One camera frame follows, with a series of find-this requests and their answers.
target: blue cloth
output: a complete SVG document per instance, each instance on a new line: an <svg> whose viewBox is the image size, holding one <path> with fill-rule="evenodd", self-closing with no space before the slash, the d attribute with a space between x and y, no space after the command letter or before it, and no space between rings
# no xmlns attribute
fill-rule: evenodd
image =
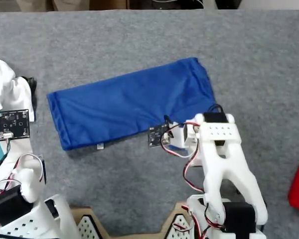
<svg viewBox="0 0 299 239"><path fill-rule="evenodd" d="M47 95L64 150L184 122L215 102L206 70L187 58Z"/></svg>

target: gray carpet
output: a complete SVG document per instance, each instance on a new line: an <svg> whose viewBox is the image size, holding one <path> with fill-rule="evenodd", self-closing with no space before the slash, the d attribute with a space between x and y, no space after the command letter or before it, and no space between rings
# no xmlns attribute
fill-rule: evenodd
<svg viewBox="0 0 299 239"><path fill-rule="evenodd" d="M194 193L181 177L185 161L148 149L145 134L64 152L45 95L190 56L236 118L268 203L265 233L299 239L299 212L287 202L299 164L299 11L0 13L0 59L38 80L31 141L46 159L46 196L91 206L112 235L159 231ZM189 176L202 183L201 168Z"/></svg>

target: cable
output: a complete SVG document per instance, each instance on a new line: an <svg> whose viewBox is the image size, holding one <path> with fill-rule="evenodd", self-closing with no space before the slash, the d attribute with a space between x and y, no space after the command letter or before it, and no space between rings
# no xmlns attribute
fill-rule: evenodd
<svg viewBox="0 0 299 239"><path fill-rule="evenodd" d="M205 228L205 230L203 230L203 234L201 235L200 239L204 239L204 237L205 237L206 234L207 234L208 229L210 229L210 226L207 226L207 227Z"/></svg>
<svg viewBox="0 0 299 239"><path fill-rule="evenodd" d="M2 163L4 162L4 160L6 159L6 157L8 156L9 152L10 152L10 149L11 149L11 139L7 139L6 140L7 142L7 145L6 145L6 153L2 156L2 158L0 159L0 166L2 165Z"/></svg>
<svg viewBox="0 0 299 239"><path fill-rule="evenodd" d="M10 179L2 179L2 180L0 180L0 183L3 183L3 182L15 182L15 183L18 183L18 184L21 185L21 182L20 182L19 180L12 179L12 178L10 178Z"/></svg>
<svg viewBox="0 0 299 239"><path fill-rule="evenodd" d="M182 226L182 225L179 225L179 224L177 224L177 223L173 223L173 224L172 224L172 227L173 227L176 231L178 231L178 232L180 232L180 233L189 232L190 230L193 229L194 226L195 226L195 225L192 224L192 223L190 223L190 225L189 225L188 228L186 228L186 227L184 227L184 226Z"/></svg>
<svg viewBox="0 0 299 239"><path fill-rule="evenodd" d="M10 235L5 235L5 234L0 234L0 238L4 239L32 239L32 238L22 238L22 237L15 237L15 236L10 236Z"/></svg>
<svg viewBox="0 0 299 239"><path fill-rule="evenodd" d="M207 112L212 112L214 109L219 109L220 112L224 113L224 109L218 103L214 103L211 107L209 107L209 109L207 110Z"/></svg>
<svg viewBox="0 0 299 239"><path fill-rule="evenodd" d="M166 2L173 2L173 1L178 1L178 0L166 0L166 1L152 0L152 1L158 2L158 3L166 3Z"/></svg>
<svg viewBox="0 0 299 239"><path fill-rule="evenodd" d="M13 167L13 170L16 169L16 168L19 166L19 164L20 164L20 162L21 162L21 159L22 159L23 157L25 157L25 156L32 156L33 158L35 158L36 160L39 161L40 166L41 166L41 173L40 173L39 181L41 182L42 179L43 179L43 176L44 176L43 163L42 163L42 160L41 160L37 155L35 155L35 154L33 154L33 153L25 153L25 154L21 155L21 156L17 159L17 161L16 161L16 163L15 163L15 165L14 165L14 167ZM13 170L12 170L12 172L10 173L8 179L12 178ZM4 190L6 190L6 189L8 188L8 186L9 186L9 182L7 182L7 184L5 185Z"/></svg>
<svg viewBox="0 0 299 239"><path fill-rule="evenodd" d="M200 1L200 0L196 0L196 1L198 1L203 6L203 8L204 8L204 4L203 4L202 1Z"/></svg>
<svg viewBox="0 0 299 239"><path fill-rule="evenodd" d="M214 223L212 222L208 217L207 217L207 209L209 207L209 203L207 203L206 205L206 208L205 208L205 211L204 211L204 217L205 217L205 220L207 221L207 223L212 226L213 228L218 228L218 229L221 229L223 226L218 224L218 223Z"/></svg>
<svg viewBox="0 0 299 239"><path fill-rule="evenodd" d="M191 154L189 154L189 155L187 155L187 156L183 156L183 155L181 155L181 154L179 154L179 153L176 153L176 152L174 152L174 151L172 151L172 150L170 150L170 149L167 149L167 148L164 146L163 141L162 141L163 136L164 136L165 133L170 132L173 128L176 128L176 127L178 127L178 126L184 126L184 125L187 125L187 124L191 124L191 125L193 125L193 126L200 126L199 124L194 123L194 122L185 122L185 123L179 123L179 124L177 124L177 125L174 125L172 128L169 128L168 130L166 130L166 131L161 135L161 137L160 137L160 145L161 145L161 147L163 148L164 151L166 151L167 153L170 153L170 154L172 154L172 155L174 155L174 156L178 156L178 157L180 157L180 158L189 158L189 157L191 157L191 156L195 153L195 151L193 151Z"/></svg>
<svg viewBox="0 0 299 239"><path fill-rule="evenodd" d="M183 169L183 178L184 178L184 180L186 181L186 183L188 183L188 185L189 185L192 189L194 189L194 190L196 190L196 191L198 191L198 192L204 193L204 189L195 186L192 182L190 182L190 181L186 178L186 173L187 173L187 171L188 171L188 169L189 169L189 167L190 167L190 164L191 164L192 161L196 158L197 153L198 153L198 149L199 149L199 139L197 140L197 146L196 146L196 150L194 151L194 155L192 156L192 158L191 158L191 159L185 164L185 166L184 166L184 169Z"/></svg>

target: white robot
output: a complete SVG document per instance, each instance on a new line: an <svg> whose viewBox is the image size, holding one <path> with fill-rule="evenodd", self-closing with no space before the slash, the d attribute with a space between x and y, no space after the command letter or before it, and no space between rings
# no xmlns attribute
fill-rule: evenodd
<svg viewBox="0 0 299 239"><path fill-rule="evenodd" d="M0 238L80 239L66 200L60 195L42 200L44 164L31 153L29 139L10 141L11 136L7 134L1 143L2 148L8 145L7 149L11 146L13 150L0 166ZM166 137L171 145L185 148L190 154L184 156L167 149L162 143ZM232 115L204 113L185 123L170 123L160 142L168 153L190 158L183 176L200 192L190 196L183 206L192 222L186 228L173 224L175 230L188 232L191 239L266 239L258 229L267 222L266 205L248 168ZM204 189L186 179L190 166L203 167ZM222 179L232 181L245 202L222 199Z"/></svg>
<svg viewBox="0 0 299 239"><path fill-rule="evenodd" d="M185 123L170 124L167 133L170 132L171 145L191 152L187 156L190 160L184 167L183 176L193 189L201 192L189 197L187 205L184 205L197 228L196 234L191 237L265 239L258 226L263 228L267 222L267 208L257 180L248 168L234 117L223 112L197 114ZM163 144L162 147L171 154L184 157L166 149ZM186 179L189 166L203 167L204 189ZM245 202L221 198L223 179L236 186Z"/></svg>

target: white wire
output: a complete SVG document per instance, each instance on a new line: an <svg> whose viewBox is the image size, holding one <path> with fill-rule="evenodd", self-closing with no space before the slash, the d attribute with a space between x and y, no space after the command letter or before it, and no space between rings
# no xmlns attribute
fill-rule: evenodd
<svg viewBox="0 0 299 239"><path fill-rule="evenodd" d="M21 182L19 180L16 180L16 179L2 179L0 180L0 183L4 183L4 182L15 182L15 183L18 183L21 185Z"/></svg>
<svg viewBox="0 0 299 239"><path fill-rule="evenodd" d="M200 0L196 0L196 1L198 1L204 7L203 1Z"/></svg>
<svg viewBox="0 0 299 239"><path fill-rule="evenodd" d="M166 3L166 2L172 2L172 1L178 1L178 0L166 0L166 1L152 0L152 1L159 2L159 3Z"/></svg>
<svg viewBox="0 0 299 239"><path fill-rule="evenodd" d="M42 178L43 178L43 163L42 163L42 160L37 156L37 155L35 155L35 154L33 154L33 153L25 153L25 154L23 154L23 155L21 155L20 157L19 157L19 160L21 161L21 159L23 158L23 157L25 157L25 156L32 156L33 158L35 158L36 160L38 160L39 161L39 163L40 163L40 166L41 166L41 174L40 174L40 181L42 180Z"/></svg>

